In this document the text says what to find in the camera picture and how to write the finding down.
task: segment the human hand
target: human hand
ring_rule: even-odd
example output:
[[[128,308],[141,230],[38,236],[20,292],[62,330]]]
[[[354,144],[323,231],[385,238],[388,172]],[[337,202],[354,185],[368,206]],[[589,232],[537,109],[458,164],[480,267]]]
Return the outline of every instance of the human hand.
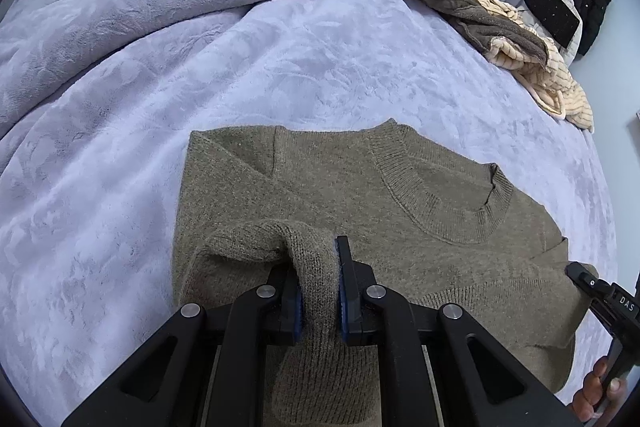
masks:
[[[610,403],[604,413],[599,416],[593,410],[593,406],[602,398],[602,382],[600,378],[603,377],[606,371],[607,357],[602,357],[593,365],[593,370],[584,377],[582,389],[574,394],[574,400],[567,406],[581,422],[587,422],[599,417],[600,419],[595,426],[604,427],[622,405],[622,401],[626,396],[626,380],[614,378],[607,389],[607,398],[609,398]]]

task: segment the fluffy blanket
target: fluffy blanket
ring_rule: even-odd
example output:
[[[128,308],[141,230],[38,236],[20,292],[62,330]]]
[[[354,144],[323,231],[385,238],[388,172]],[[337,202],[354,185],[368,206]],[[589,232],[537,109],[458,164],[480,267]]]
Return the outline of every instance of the fluffy blanket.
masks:
[[[500,0],[423,1],[448,16],[489,62],[510,70],[544,111],[593,131],[591,106],[554,40],[525,25],[516,8]]]
[[[19,0],[0,24],[0,363],[59,426],[174,311],[190,132],[388,118],[543,203],[616,275],[593,140],[420,0]],[[607,350],[578,330],[569,399]]]

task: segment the sweater collar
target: sweater collar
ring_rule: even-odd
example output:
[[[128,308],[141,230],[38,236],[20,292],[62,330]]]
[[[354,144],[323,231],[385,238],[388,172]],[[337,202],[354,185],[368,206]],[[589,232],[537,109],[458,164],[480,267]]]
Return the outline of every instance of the sweater collar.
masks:
[[[391,195],[424,232],[450,243],[477,244],[487,241],[503,222],[514,187],[496,164],[472,162],[417,133],[400,129],[394,120],[369,131],[369,146]],[[486,203],[478,210],[454,208],[430,192],[412,165],[408,146],[412,156],[489,181],[493,187]]]

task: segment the metal screw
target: metal screw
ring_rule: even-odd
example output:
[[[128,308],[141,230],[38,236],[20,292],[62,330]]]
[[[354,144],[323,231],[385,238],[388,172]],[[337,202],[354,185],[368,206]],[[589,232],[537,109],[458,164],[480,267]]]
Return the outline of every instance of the metal screw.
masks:
[[[447,304],[442,309],[442,313],[444,313],[444,316],[448,319],[455,320],[462,317],[462,308],[457,304]]]
[[[200,313],[200,306],[196,303],[185,304],[182,309],[180,309],[180,313],[183,317],[187,317],[190,319],[191,317],[195,317],[198,313]]]
[[[382,299],[386,295],[386,289],[380,284],[372,284],[367,288],[367,295],[372,299]]]
[[[258,297],[268,299],[269,297],[276,295],[276,288],[270,284],[263,284],[255,292],[258,294]]]

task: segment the sweater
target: sweater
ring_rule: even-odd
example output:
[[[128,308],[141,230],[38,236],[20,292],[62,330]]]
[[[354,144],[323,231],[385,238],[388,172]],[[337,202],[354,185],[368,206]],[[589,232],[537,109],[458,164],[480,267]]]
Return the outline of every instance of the sweater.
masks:
[[[377,354],[337,334],[336,235],[378,283],[413,302],[457,302],[552,391],[588,309],[564,275],[568,242],[496,164],[389,120],[358,132],[280,126],[194,132],[175,233],[178,305],[232,302],[290,259],[305,327],[274,348],[266,426],[351,425],[379,411]]]

